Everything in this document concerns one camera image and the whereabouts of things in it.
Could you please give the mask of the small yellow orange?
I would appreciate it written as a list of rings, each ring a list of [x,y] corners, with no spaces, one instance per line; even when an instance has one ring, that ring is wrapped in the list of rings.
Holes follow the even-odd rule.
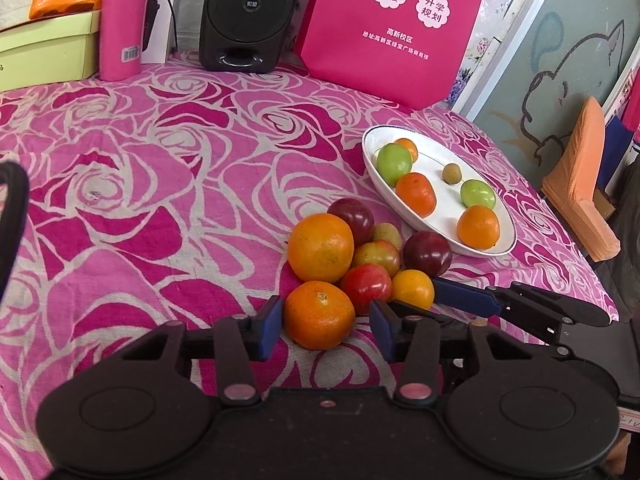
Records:
[[[398,145],[402,146],[403,148],[405,148],[410,154],[411,162],[413,164],[416,162],[416,160],[418,159],[418,156],[419,156],[419,152],[418,152],[418,148],[416,147],[416,144],[414,144],[408,138],[397,139],[395,141],[395,144],[398,144]]]
[[[435,289],[428,275],[419,270],[402,270],[392,278],[393,300],[428,311],[434,304]]]

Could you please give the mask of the dark plum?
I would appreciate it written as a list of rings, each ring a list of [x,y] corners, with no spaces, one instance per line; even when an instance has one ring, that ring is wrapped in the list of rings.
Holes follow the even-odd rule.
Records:
[[[418,270],[437,278],[450,267],[452,250],[445,237],[430,231],[412,234],[402,248],[402,263],[406,269]]]
[[[340,198],[329,206],[329,214],[344,220],[352,231],[356,247],[369,243],[374,231],[374,218],[370,209],[356,198]]]

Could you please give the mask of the orange large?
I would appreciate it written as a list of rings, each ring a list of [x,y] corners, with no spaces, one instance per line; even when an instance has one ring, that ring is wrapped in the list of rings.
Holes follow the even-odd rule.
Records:
[[[457,237],[463,244],[478,250],[493,248],[500,238],[500,222],[486,206],[469,207],[457,222]]]

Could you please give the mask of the red green tomato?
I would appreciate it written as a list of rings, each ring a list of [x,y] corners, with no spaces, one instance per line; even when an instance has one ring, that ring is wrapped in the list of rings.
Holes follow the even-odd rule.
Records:
[[[352,267],[363,266],[364,264],[377,264],[386,270],[393,278],[400,270],[400,252],[391,242],[387,240],[374,240],[359,246],[352,259]]]

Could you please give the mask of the tan longan back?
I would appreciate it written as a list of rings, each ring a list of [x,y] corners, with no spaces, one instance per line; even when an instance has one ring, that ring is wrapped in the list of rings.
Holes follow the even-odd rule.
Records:
[[[392,244],[396,249],[401,250],[404,241],[400,235],[400,232],[391,223],[382,222],[378,223],[373,230],[372,240],[378,242],[379,240],[385,240]]]

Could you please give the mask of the tan longan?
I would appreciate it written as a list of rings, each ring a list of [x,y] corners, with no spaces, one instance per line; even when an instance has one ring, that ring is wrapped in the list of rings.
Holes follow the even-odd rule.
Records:
[[[451,164],[447,164],[442,168],[442,180],[449,185],[458,184],[462,180],[461,168],[453,162]]]
[[[392,244],[396,249],[401,250],[404,241],[400,235],[400,232],[391,223],[382,222],[378,223],[373,230],[372,240],[378,242],[379,240],[385,240]]]

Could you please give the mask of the green apple fruit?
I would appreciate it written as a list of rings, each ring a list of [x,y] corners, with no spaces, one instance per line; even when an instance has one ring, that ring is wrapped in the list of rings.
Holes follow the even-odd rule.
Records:
[[[386,184],[394,188],[398,180],[411,171],[411,154],[397,143],[387,143],[378,151],[375,167]]]
[[[459,193],[462,203],[466,208],[483,206],[494,209],[496,206],[496,193],[482,180],[470,179],[464,181]]]

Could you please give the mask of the orange front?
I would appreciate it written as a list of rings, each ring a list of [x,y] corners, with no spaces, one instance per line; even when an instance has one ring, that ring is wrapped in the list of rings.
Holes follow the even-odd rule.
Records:
[[[423,174],[409,172],[396,183],[397,196],[419,217],[430,216],[437,205],[431,182]]]

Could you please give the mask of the tan longan front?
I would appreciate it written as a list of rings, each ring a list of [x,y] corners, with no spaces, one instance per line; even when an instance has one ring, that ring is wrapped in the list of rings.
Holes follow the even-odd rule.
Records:
[[[449,185],[458,184],[462,180],[461,168],[453,162],[451,164],[447,164],[442,168],[442,180]]]

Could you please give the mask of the orange covered chair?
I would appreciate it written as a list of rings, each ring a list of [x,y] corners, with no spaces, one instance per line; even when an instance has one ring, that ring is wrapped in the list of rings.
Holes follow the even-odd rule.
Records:
[[[603,110],[590,96],[580,110],[563,155],[541,183],[541,192],[594,262],[610,260],[620,252],[620,241],[593,201],[604,141]]]

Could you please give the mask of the white ceramic plate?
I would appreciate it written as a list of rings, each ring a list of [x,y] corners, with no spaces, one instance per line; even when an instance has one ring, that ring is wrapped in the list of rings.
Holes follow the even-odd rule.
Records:
[[[423,174],[430,180],[436,196],[435,211],[426,218],[419,217],[415,212],[397,196],[383,180],[376,169],[376,159],[380,149],[400,138],[407,138],[416,144],[418,159],[412,166],[412,170]],[[445,237],[452,250],[460,255],[475,258],[498,258],[509,255],[515,248],[518,236],[516,235],[514,222],[506,205],[496,199],[494,208],[500,224],[500,238],[494,247],[480,250],[461,243],[457,237],[457,222],[463,214],[464,205],[460,198],[461,186],[449,185],[442,180],[442,168],[452,162],[460,167],[463,180],[483,180],[484,178],[454,152],[448,150],[445,145],[431,139],[423,133],[412,131],[399,126],[382,125],[374,126],[366,130],[361,138],[363,160],[367,172],[378,194],[384,202],[399,214],[399,217],[416,230],[431,230]]]

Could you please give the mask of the magenta fabric bag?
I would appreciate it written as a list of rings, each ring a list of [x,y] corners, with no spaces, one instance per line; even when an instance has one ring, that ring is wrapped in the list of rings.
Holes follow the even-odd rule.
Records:
[[[422,110],[448,96],[482,0],[309,0],[295,51],[314,78]]]

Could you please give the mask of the pink thermos bottle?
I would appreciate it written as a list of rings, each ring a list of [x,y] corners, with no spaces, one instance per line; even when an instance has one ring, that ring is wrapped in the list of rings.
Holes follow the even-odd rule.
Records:
[[[120,81],[141,72],[146,0],[103,0],[99,75]]]

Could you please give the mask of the black speaker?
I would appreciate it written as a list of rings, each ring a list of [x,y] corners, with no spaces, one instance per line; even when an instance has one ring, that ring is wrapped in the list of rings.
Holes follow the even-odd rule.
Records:
[[[204,0],[198,57],[210,72],[264,74],[278,64],[296,0]]]

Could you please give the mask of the green shoe box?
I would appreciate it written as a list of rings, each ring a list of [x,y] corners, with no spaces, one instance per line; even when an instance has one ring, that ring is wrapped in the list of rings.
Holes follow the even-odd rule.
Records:
[[[99,68],[100,11],[42,18],[1,32],[2,91],[89,78]]]

